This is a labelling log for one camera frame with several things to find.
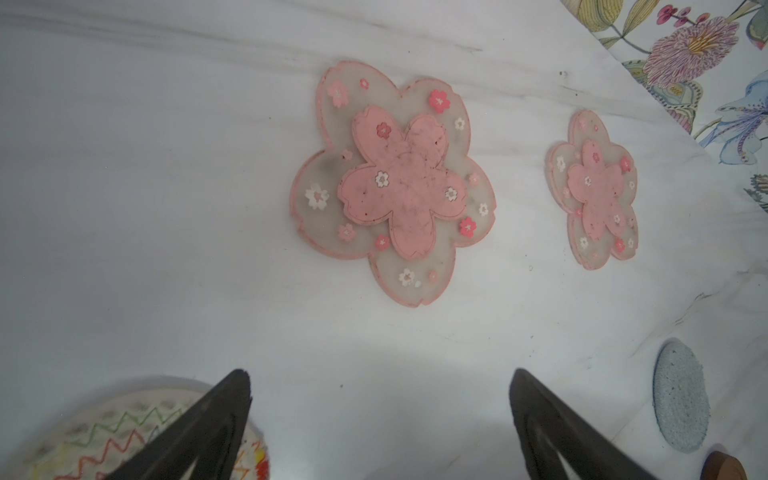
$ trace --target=gray round coaster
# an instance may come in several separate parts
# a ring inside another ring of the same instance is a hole
[[[710,401],[704,370],[684,343],[671,339],[661,347],[654,371],[654,410],[661,435],[683,453],[704,442],[710,421]]]

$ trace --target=round plate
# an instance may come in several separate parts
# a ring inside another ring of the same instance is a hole
[[[81,410],[33,442],[7,478],[101,480],[187,411],[209,386],[135,389]],[[263,436],[250,422],[237,453],[233,480],[267,480]]]

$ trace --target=blue flower print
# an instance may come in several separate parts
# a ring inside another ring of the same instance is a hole
[[[746,87],[744,98],[717,109],[722,114],[720,123],[701,142],[706,147],[712,142],[725,142],[720,152],[724,164],[751,165],[757,162],[755,152],[762,146],[757,128],[768,121],[768,71],[757,75]]]

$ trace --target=marble surface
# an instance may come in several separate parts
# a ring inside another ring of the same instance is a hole
[[[322,147],[315,87],[342,59],[466,103],[497,220],[430,306],[290,219]],[[243,367],[275,479],[527,478],[522,367],[659,478],[698,478],[714,445],[768,471],[750,172],[717,165],[557,0],[4,0],[0,65],[0,462],[105,386]],[[580,108],[640,172],[640,249],[594,272],[544,175]],[[650,402],[669,336],[712,406],[689,455]]]

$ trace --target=pink flower coaster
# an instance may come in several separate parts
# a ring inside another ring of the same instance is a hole
[[[456,247],[479,242],[494,222],[491,184],[467,157],[462,99],[432,78],[400,91],[375,68],[343,61],[317,88],[317,117],[325,150],[291,188],[299,232],[331,257],[368,257],[403,305],[433,302]]]
[[[587,270],[605,265],[609,254],[634,257],[637,192],[634,160],[612,144],[600,118],[581,111],[571,120],[568,143],[547,159],[547,180],[555,200],[568,212],[568,238],[576,260]]]

